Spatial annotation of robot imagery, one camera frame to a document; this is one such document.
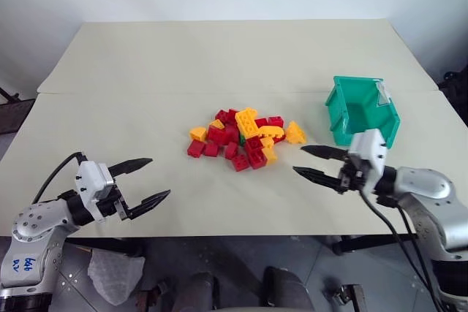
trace table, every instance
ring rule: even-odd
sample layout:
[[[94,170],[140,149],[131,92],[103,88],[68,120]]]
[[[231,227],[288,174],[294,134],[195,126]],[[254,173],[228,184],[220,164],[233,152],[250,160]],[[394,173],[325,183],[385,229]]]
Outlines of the table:
[[[210,27],[216,36],[210,35]],[[283,39],[281,48],[290,34],[298,31],[295,41],[290,40],[296,45],[290,45],[288,50],[258,51],[255,55],[252,51],[251,55],[239,52],[242,47],[246,51],[260,46],[268,49],[268,45],[260,45],[247,36],[250,33],[254,39],[267,40],[270,36],[263,27],[271,30],[271,36]],[[339,40],[334,36],[338,27],[348,28],[340,33]],[[164,36],[165,28],[172,29],[170,33],[176,37],[172,42]],[[244,34],[230,36],[231,30]],[[320,39],[326,34],[319,35],[325,30],[330,31],[328,44]],[[256,37],[257,31],[264,35]],[[188,49],[189,44],[196,42],[183,45],[187,32],[203,47],[193,55],[213,56],[216,60],[212,66],[208,59],[200,66],[194,64],[195,60],[190,61],[192,64],[185,62],[193,50]],[[317,35],[314,43],[323,45],[323,51],[330,56],[333,53],[333,58],[325,60],[327,55],[321,54],[321,60],[309,63],[311,54],[302,54],[305,43],[310,41],[304,37],[311,33]],[[359,36],[366,40],[355,43],[351,50],[352,38]],[[139,55],[133,53],[137,42]],[[165,45],[170,50],[164,52]],[[229,48],[232,55],[225,52]],[[279,51],[284,55],[282,63],[272,61],[270,56]],[[376,53],[385,60],[369,64],[364,56],[376,58]],[[271,75],[260,72],[262,65]],[[239,73],[237,81],[228,79],[234,78],[231,70]],[[306,130],[311,144],[333,145],[323,103],[333,85],[332,76],[343,73],[383,77],[393,94],[401,127],[388,164],[428,167],[445,173],[456,184],[461,201],[468,205],[464,164],[468,159],[468,130],[385,21],[98,23],[86,24],[78,32],[54,72],[39,88],[41,94],[33,110],[0,162],[0,235],[10,234],[12,214],[31,201],[53,168],[73,151],[84,151],[90,159],[108,165],[136,157],[153,158],[154,162],[140,171],[117,178],[129,206],[158,191],[172,190],[159,207],[145,216],[122,222],[113,216],[102,226],[85,226],[75,236],[388,233],[357,194],[338,195],[297,175],[293,165],[321,169],[329,175],[337,175],[340,168],[339,162],[314,158],[297,145],[282,143],[276,147],[277,164],[240,173],[234,172],[222,157],[193,159],[186,155],[189,129],[207,124],[218,109],[230,107],[250,106],[261,115],[294,119]],[[67,166],[44,199],[73,188],[75,170],[74,164]],[[404,232],[395,211],[382,211],[398,231]]]
[[[326,91],[333,76],[437,90],[386,20],[85,23],[40,93]]]

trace floor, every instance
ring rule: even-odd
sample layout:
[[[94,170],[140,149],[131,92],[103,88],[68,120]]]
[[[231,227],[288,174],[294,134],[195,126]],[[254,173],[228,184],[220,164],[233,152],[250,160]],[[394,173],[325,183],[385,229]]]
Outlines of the floor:
[[[0,136],[0,158],[14,135]],[[428,292],[414,276],[396,245],[336,256],[326,237],[182,237],[143,240],[146,263],[139,288],[150,289],[163,278],[175,286],[193,273],[212,272],[220,282],[221,307],[258,304],[263,270],[269,265],[294,272],[306,284],[316,311],[353,311],[337,306],[327,291],[341,284],[361,284],[369,311],[435,311]],[[0,259],[10,239],[0,237]],[[136,311],[135,295],[120,306],[107,303],[87,274],[89,252],[65,244],[50,312]]]

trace crumpled paper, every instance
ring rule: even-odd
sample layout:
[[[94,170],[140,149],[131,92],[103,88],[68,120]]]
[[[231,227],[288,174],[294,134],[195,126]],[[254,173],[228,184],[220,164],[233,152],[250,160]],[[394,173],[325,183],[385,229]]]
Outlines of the crumpled paper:
[[[88,275],[94,288],[110,304],[117,306],[129,298],[143,274],[144,257],[128,257],[106,250],[93,250]]]

